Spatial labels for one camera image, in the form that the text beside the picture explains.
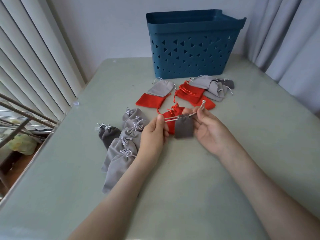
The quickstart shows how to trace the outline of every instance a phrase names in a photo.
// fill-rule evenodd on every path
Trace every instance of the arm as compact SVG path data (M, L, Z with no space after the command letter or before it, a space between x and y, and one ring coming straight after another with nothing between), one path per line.
M166 141L168 126L162 115L143 130L137 157L108 196L72 232L69 240L122 239L140 189L156 165Z
M184 113L195 111L196 137L240 186L270 238L320 239L319 219L276 185L217 117L198 108Z

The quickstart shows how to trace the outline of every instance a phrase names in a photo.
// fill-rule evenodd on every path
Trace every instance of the blue plastic basket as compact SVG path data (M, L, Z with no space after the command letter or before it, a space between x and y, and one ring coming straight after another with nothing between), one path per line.
M146 14L155 77L219 75L223 72L246 18L222 10Z

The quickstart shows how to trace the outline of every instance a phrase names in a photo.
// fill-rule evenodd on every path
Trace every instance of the white wall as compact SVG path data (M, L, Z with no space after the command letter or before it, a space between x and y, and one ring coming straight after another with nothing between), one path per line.
M106 58L151 56L146 13L222 9L247 17L233 53L242 53L255 0L48 0L89 80Z

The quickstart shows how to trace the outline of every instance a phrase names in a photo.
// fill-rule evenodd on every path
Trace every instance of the wooden floor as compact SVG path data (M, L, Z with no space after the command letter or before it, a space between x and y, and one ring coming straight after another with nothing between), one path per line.
M22 155L18 159L18 161L13 165L12 169L8 171L8 173L5 175L6 180L10 185L10 187L12 187L14 183L17 181L18 177L20 177L20 175L22 174L24 169L28 166L28 164L30 163L30 161L32 160L33 156L38 151L40 146L41 144L38 144L34 153L29 156ZM2 184L0 184L0 192L3 196L5 195L4 186Z

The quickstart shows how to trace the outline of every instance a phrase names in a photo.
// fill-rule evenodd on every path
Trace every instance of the light green tabletop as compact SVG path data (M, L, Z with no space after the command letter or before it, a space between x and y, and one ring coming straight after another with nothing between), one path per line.
M266 74L231 56L234 80L212 110L257 164L320 217L320 121ZM0 205L0 239L65 239L102 200L106 149L96 123L121 125L154 80L152 59L105 60ZM179 85L185 79L173 79ZM187 101L177 98L181 106ZM168 97L160 111L173 105ZM151 119L155 109L141 107ZM195 138L170 138L142 189L127 239L267 239L240 188Z

